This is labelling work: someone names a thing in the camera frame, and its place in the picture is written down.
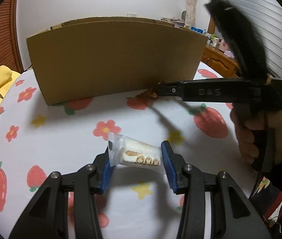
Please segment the right hand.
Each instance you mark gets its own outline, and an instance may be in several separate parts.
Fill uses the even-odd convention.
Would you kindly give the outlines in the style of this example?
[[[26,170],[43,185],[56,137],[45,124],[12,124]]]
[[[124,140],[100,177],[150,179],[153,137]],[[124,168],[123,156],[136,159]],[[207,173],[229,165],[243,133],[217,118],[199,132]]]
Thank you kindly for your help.
[[[239,152],[254,170],[269,172],[282,162],[282,111],[247,118],[234,107],[230,118],[235,126]]]

